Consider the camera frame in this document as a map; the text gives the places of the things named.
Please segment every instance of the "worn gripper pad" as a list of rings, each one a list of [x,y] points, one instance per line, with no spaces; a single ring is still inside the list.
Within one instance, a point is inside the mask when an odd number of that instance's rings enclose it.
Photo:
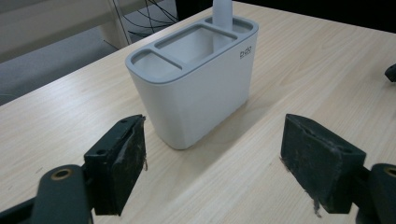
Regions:
[[[349,213],[349,184],[363,169],[365,152],[312,119],[288,114],[281,157],[316,209],[320,203],[328,213]]]

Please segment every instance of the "container slot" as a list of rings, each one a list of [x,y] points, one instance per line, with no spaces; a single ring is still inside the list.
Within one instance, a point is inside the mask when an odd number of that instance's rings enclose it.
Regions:
[[[181,67],[166,61],[149,49],[139,52],[131,61],[134,67],[143,72],[142,76],[149,76],[155,79],[174,78],[175,74],[181,71]]]
[[[214,38],[219,36],[226,39],[221,43],[222,45],[220,44],[220,48],[236,40],[234,35],[226,35],[203,25],[195,25],[165,39],[155,47],[183,63],[198,63],[214,53]]]
[[[205,22],[213,24],[212,18],[208,18]],[[240,21],[233,18],[233,31],[239,34],[250,32],[253,29],[253,25],[244,21]]]

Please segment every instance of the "light wood tabletop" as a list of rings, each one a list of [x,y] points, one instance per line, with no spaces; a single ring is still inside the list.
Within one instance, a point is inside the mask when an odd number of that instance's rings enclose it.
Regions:
[[[0,107],[0,211],[36,194],[47,171],[84,163],[118,120],[147,115],[124,64],[133,50],[211,9]],[[95,223],[354,223],[314,213],[282,164],[285,115],[317,121],[367,153],[365,167],[396,164],[396,35],[233,3],[260,25],[247,102],[193,147],[174,150],[145,122],[148,170],[121,217]]]

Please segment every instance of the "dark object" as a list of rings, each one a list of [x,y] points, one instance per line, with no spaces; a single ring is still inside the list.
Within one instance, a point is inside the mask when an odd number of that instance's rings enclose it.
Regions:
[[[120,215],[146,162],[141,115],[117,122],[85,155],[85,164],[57,167],[35,198],[0,213],[0,223],[92,223]]]
[[[177,18],[179,21],[212,7],[213,0],[185,1],[176,0]]]
[[[361,1],[357,5],[352,0],[234,0],[262,7],[294,12],[330,21],[358,25],[380,31],[396,33],[394,7],[391,1]]]
[[[369,171],[362,150],[312,119],[290,114],[281,156],[316,210],[320,203],[329,213],[347,214],[354,203],[357,223],[396,223],[396,166],[376,164]]]
[[[396,82],[396,64],[385,71],[385,76],[387,76],[391,82]]]

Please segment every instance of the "floor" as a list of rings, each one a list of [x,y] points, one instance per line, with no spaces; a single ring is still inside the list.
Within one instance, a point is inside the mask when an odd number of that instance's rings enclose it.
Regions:
[[[133,42],[177,21],[175,0],[158,2],[158,6],[151,5],[125,15],[123,25]],[[0,105],[67,76],[115,51],[117,49],[107,44],[95,27],[0,63]]]

